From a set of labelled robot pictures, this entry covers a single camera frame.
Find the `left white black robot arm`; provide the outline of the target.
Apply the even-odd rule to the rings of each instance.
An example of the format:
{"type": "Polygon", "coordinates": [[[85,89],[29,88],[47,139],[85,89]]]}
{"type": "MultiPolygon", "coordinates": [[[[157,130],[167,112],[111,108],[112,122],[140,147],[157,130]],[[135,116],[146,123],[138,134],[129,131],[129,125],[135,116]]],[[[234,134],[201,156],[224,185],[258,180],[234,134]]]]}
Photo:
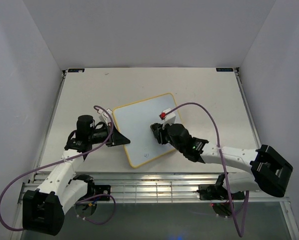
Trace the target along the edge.
{"type": "Polygon", "coordinates": [[[66,141],[60,163],[35,189],[22,198],[22,227],[28,231],[55,236],[74,205],[94,207],[98,201],[108,201],[109,185],[96,185],[87,174],[77,174],[79,166],[93,150],[93,145],[114,147],[131,141],[115,127],[110,113],[102,113],[96,123],[91,115],[81,115],[66,141]]]}

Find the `yellow framed whiteboard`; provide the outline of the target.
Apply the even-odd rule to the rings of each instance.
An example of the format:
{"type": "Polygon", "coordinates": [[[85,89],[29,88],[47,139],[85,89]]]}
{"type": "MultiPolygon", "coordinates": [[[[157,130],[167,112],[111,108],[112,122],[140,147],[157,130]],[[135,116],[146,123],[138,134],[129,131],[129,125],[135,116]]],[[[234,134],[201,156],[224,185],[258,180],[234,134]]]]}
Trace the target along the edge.
{"type": "Polygon", "coordinates": [[[177,106],[172,93],[165,93],[144,100],[116,107],[112,111],[117,130],[130,140],[124,145],[128,162],[139,168],[175,149],[170,144],[159,144],[150,126],[162,123],[159,115],[177,106]]]}

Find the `blue corner label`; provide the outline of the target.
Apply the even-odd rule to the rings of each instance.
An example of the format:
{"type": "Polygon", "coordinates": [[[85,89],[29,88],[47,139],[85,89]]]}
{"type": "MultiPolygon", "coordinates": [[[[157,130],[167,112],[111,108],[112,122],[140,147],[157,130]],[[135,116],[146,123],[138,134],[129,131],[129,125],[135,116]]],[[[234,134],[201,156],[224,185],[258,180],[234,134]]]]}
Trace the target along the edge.
{"type": "Polygon", "coordinates": [[[217,72],[234,72],[234,69],[231,67],[217,67],[217,72]]]}
{"type": "Polygon", "coordinates": [[[84,68],[69,68],[67,70],[68,73],[84,73],[85,69],[84,68]]]}

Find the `aluminium rail frame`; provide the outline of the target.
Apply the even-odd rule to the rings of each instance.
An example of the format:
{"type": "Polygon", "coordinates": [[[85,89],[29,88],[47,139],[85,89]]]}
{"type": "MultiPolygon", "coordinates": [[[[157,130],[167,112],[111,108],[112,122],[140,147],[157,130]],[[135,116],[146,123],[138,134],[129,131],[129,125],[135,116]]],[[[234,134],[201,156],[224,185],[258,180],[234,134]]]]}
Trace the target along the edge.
{"type": "Polygon", "coordinates": [[[88,173],[98,185],[110,185],[120,204],[199,203],[199,185],[214,184],[217,174],[88,173]]]}

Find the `right blue corner label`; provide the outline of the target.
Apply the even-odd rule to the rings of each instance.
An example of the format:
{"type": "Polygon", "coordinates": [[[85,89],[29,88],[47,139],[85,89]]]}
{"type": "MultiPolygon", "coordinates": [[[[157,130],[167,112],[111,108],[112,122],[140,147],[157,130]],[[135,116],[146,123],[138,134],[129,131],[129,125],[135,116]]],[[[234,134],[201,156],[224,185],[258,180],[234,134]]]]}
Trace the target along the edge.
{"type": "Polygon", "coordinates": [[[217,72],[234,72],[234,69],[231,67],[217,67],[217,72]]]}

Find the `left blue corner label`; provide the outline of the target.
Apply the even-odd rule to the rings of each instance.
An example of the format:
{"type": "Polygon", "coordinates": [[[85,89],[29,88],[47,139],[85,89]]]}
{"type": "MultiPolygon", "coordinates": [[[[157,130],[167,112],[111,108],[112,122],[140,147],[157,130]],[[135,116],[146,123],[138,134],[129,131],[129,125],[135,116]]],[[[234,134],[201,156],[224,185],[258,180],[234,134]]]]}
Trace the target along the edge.
{"type": "Polygon", "coordinates": [[[85,69],[84,68],[69,68],[67,70],[68,73],[84,73],[85,69]]]}

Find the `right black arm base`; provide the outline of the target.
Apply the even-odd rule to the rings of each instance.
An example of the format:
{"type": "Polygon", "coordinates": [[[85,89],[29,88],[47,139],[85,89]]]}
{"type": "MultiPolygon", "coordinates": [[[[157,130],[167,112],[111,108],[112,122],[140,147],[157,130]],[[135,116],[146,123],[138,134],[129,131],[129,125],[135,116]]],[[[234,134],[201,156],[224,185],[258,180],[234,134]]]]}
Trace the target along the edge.
{"type": "Polygon", "coordinates": [[[230,199],[228,191],[222,186],[205,186],[203,184],[200,184],[196,192],[199,194],[200,200],[228,201],[230,199]]]}

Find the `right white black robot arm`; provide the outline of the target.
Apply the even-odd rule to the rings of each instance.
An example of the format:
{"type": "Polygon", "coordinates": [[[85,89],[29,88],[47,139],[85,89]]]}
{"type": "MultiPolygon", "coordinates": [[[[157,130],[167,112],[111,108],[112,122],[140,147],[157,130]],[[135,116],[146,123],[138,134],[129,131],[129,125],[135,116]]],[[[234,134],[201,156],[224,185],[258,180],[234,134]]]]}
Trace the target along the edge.
{"type": "Polygon", "coordinates": [[[285,196],[293,167],[269,145],[263,144],[259,149],[218,148],[206,139],[191,136],[180,123],[154,123],[150,129],[159,144],[170,144],[191,162],[225,163],[240,170],[221,173],[215,184],[200,188],[202,200],[243,200],[248,191],[259,190],[276,198],[285,196]]]}

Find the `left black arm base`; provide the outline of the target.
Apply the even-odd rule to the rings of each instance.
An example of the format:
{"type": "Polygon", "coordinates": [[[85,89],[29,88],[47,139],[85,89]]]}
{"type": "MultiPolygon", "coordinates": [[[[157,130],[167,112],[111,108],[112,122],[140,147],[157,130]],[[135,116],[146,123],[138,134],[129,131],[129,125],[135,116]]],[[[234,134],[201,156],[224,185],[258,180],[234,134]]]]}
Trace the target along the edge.
{"type": "Polygon", "coordinates": [[[107,195],[111,194],[110,185],[94,185],[91,187],[91,193],[93,196],[97,196],[91,199],[92,202],[97,201],[109,201],[111,198],[107,195]]]}

